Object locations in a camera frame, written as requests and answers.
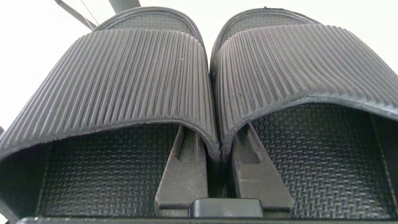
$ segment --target rubber sandal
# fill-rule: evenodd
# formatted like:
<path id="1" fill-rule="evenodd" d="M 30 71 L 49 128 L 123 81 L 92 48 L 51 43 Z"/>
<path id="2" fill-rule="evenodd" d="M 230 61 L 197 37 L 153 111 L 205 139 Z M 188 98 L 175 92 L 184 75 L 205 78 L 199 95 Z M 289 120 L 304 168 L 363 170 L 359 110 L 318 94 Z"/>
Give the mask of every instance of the rubber sandal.
<path id="1" fill-rule="evenodd" d="M 11 223 L 183 213 L 208 196 L 206 148 L 220 154 L 200 41 L 97 30 L 67 50 L 0 136 L 0 212 Z"/>
<path id="2" fill-rule="evenodd" d="M 347 30 L 276 25 L 229 28 L 213 49 L 237 196 L 270 217 L 396 219 L 397 75 Z"/>

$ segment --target textured footbed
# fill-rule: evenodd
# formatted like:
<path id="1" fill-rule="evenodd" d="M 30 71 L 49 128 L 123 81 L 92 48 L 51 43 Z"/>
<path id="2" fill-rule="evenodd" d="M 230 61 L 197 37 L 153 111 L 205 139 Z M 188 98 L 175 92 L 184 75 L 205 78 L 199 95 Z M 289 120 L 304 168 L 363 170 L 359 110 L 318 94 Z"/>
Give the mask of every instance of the textured footbed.
<path id="1" fill-rule="evenodd" d="M 154 217 L 177 131 L 153 124 L 51 143 L 36 215 Z"/>
<path id="2" fill-rule="evenodd" d="M 251 124 L 295 199 L 292 218 L 397 218 L 369 113 L 311 103 Z"/>

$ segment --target slide sandal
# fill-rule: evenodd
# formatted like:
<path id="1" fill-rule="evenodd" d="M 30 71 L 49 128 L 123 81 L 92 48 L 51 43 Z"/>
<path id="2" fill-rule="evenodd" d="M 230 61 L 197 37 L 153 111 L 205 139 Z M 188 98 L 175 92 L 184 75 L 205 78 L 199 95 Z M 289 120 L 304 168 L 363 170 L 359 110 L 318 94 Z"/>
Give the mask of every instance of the slide sandal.
<path id="1" fill-rule="evenodd" d="M 237 196 L 270 217 L 396 220 L 398 76 L 347 30 L 278 25 L 219 35 L 213 49 Z"/>
<path id="2" fill-rule="evenodd" d="M 83 36 L 0 136 L 0 212 L 154 217 L 207 197 L 205 149 L 220 154 L 210 86 L 190 34 Z"/>

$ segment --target pair of sandals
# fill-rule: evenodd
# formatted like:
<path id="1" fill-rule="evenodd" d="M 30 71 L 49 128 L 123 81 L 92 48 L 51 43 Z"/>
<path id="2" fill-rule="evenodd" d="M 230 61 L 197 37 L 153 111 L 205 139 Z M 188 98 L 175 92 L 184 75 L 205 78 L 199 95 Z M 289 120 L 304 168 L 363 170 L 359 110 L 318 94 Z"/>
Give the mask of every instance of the pair of sandals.
<path id="1" fill-rule="evenodd" d="M 210 75 L 203 46 L 161 7 L 78 39 L 0 135 L 0 213 L 397 218 L 398 77 L 367 45 L 264 8 L 224 25 Z"/>

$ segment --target black slide sandal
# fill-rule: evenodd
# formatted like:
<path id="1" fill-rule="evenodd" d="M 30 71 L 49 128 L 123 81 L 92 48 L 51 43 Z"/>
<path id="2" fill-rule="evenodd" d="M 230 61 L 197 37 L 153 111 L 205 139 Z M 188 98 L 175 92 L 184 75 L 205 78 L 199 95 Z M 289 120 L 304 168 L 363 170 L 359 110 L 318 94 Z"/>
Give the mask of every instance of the black slide sandal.
<path id="1" fill-rule="evenodd" d="M 290 218 L 397 218 L 398 77 L 368 46 L 313 23 L 244 30 L 214 51 L 238 196 Z"/>
<path id="2" fill-rule="evenodd" d="M 207 197 L 205 144 L 219 148 L 206 68 L 201 43 L 179 31 L 102 30 L 76 41 L 1 136 L 1 213 L 12 223 L 153 217 L 160 182 L 158 196 L 175 187 L 164 169 L 196 164 L 201 175 L 185 175 L 201 185 L 179 180 L 176 190 L 189 203 Z"/>

